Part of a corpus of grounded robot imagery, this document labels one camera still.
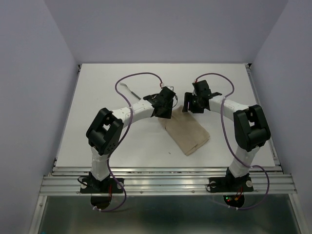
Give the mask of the beige cloth napkin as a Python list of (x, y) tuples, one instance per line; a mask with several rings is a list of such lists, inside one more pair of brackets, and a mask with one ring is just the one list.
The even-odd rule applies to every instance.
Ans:
[(189, 113), (179, 106), (172, 111), (170, 119), (159, 118), (160, 125), (175, 141), (184, 155), (189, 156), (210, 139), (208, 131)]

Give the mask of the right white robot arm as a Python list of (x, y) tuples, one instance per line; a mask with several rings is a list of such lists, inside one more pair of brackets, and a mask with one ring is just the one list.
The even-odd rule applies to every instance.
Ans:
[[(242, 184), (241, 177), (249, 173), (255, 155), (271, 138), (263, 110), (259, 105), (247, 106), (228, 100), (226, 96), (218, 92), (209, 95), (185, 93), (183, 112), (202, 114), (205, 109), (220, 114), (224, 138), (234, 157), (228, 167), (230, 175), (224, 178), (224, 184), (227, 189), (236, 190)], [(235, 152), (227, 138), (224, 117), (234, 123), (234, 136), (237, 143)]]

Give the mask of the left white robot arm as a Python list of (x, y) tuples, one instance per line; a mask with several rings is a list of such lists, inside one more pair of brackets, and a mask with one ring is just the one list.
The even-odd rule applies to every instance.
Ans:
[(97, 192), (108, 188), (108, 158), (120, 144), (123, 129), (129, 131), (131, 124), (145, 118), (170, 119), (175, 97), (174, 92), (160, 92), (145, 96), (129, 107), (112, 111), (103, 108), (97, 113), (86, 132), (92, 152), (91, 185)]

